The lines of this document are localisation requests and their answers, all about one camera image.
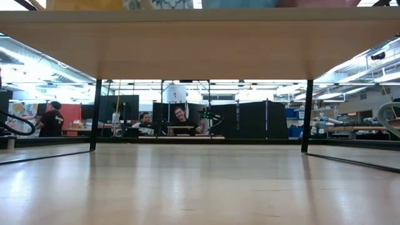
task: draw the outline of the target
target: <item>wooden desk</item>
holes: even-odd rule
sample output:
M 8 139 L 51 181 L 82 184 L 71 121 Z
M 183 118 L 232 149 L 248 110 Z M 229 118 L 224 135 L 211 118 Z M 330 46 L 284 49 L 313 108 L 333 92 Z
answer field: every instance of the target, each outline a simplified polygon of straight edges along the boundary
M 396 35 L 400 13 L 398 7 L 10 11 L 1 12 L 0 28 L 97 79 L 314 79 Z

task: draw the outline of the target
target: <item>poster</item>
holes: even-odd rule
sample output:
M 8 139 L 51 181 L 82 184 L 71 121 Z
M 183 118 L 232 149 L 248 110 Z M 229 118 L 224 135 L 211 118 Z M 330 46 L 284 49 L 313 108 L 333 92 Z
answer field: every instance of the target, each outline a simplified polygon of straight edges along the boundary
M 25 104 L 24 102 L 10 103 L 8 107 L 8 113 L 15 115 L 20 118 L 34 117 L 38 113 L 38 104 Z M 28 133 L 31 127 L 25 122 L 17 119 L 7 117 L 6 124 L 17 131 Z

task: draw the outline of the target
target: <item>robotic arm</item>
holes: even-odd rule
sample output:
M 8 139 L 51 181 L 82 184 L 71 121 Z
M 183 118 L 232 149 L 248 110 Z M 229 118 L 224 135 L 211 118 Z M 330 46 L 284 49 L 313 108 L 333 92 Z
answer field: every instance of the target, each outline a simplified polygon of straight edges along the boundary
M 201 119 L 210 119 L 213 121 L 217 121 L 217 123 L 215 125 L 211 126 L 208 129 L 208 131 L 212 132 L 213 128 L 220 125 L 224 121 L 224 118 L 222 116 L 213 113 L 209 107 L 203 108 L 202 111 L 198 111 L 198 112 L 201 114 Z

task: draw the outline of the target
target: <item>smiling man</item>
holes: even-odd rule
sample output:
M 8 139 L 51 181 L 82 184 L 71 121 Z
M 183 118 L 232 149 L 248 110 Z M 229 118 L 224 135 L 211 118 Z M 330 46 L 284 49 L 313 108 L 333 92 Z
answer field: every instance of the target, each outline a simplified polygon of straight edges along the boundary
M 177 135 L 177 134 L 189 134 L 189 135 L 195 135 L 195 134 L 202 134 L 204 132 L 205 128 L 205 120 L 201 121 L 200 126 L 193 122 L 190 121 L 186 118 L 185 115 L 185 110 L 181 107 L 177 107 L 174 110 L 175 116 L 178 119 L 178 122 L 175 124 L 175 126 L 182 126 L 182 127 L 193 127 L 192 129 L 173 129 L 172 133 Z

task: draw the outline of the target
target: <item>man in black shirt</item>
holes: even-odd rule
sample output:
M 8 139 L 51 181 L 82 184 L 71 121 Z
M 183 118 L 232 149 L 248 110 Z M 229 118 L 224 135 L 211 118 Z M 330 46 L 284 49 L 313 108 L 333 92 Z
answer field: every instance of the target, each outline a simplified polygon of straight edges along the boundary
M 190 134 L 194 136 L 195 134 L 202 134 L 204 132 L 205 125 L 203 122 L 205 121 L 202 121 L 202 124 L 199 126 L 197 123 L 186 119 L 185 111 L 181 107 L 175 108 L 175 116 L 178 119 L 175 126 L 192 126 L 193 129 L 173 129 L 173 134 Z
M 60 102 L 53 101 L 50 103 L 49 111 L 43 115 L 42 121 L 38 126 L 40 128 L 40 138 L 62 136 L 64 118 L 59 112 L 60 109 Z

